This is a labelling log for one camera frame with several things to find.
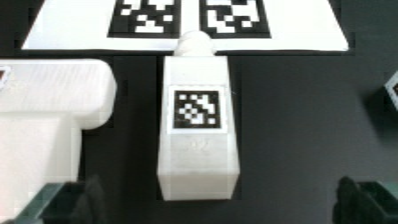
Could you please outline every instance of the white base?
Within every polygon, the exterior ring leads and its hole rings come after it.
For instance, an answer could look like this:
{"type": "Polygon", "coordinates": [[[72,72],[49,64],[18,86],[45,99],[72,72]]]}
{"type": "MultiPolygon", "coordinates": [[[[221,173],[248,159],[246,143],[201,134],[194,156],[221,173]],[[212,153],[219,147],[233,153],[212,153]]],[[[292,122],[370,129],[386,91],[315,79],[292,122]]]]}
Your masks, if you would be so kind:
{"type": "Polygon", "coordinates": [[[11,69],[0,89],[0,112],[72,112],[82,129],[113,114],[116,80],[100,60],[0,60],[11,69]]]}
{"type": "Polygon", "coordinates": [[[47,183],[77,181],[82,134],[68,113],[0,113],[0,223],[47,183]]]}
{"type": "Polygon", "coordinates": [[[166,200],[232,199],[241,175],[226,57],[166,57],[159,180],[166,200]],[[219,91],[221,128],[177,128],[175,93],[219,91]]]}

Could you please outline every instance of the white plastic object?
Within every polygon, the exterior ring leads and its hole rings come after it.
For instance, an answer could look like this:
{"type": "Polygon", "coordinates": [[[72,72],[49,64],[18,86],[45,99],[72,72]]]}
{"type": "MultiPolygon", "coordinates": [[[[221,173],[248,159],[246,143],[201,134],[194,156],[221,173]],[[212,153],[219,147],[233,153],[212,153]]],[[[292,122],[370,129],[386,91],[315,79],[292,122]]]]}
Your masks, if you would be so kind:
{"type": "Polygon", "coordinates": [[[212,38],[201,31],[191,31],[185,33],[178,40],[178,48],[175,50],[175,56],[214,56],[216,49],[212,38]]]}
{"type": "Polygon", "coordinates": [[[241,175],[228,58],[203,52],[166,57],[159,180],[168,201],[232,199],[241,175]]]}
{"type": "Polygon", "coordinates": [[[93,59],[0,60],[10,80],[0,89],[0,112],[72,112],[82,129],[113,114],[116,80],[107,63],[93,59]]]}
{"type": "Polygon", "coordinates": [[[81,143],[70,113],[0,113],[0,223],[47,183],[77,181],[81,143]]]}
{"type": "Polygon", "coordinates": [[[390,93],[390,97],[392,97],[392,101],[393,101],[393,104],[395,104],[395,108],[398,110],[398,71],[384,85],[384,88],[388,90],[388,93],[390,93]]]}

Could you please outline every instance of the black surface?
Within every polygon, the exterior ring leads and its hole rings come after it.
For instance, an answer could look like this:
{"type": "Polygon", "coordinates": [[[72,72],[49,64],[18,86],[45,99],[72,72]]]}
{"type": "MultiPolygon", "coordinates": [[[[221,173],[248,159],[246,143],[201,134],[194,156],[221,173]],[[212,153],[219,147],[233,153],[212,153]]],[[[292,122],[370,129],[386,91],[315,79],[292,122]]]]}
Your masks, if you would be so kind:
{"type": "Polygon", "coordinates": [[[340,178],[398,179],[398,114],[383,91],[398,70],[398,1],[333,1],[349,52],[230,52],[253,56],[230,57],[242,179],[221,202],[161,200],[162,57],[24,52],[40,5],[0,1],[0,57],[93,57],[114,68],[114,117],[86,132],[82,161],[82,176],[102,178],[111,223],[331,224],[340,178]]]}

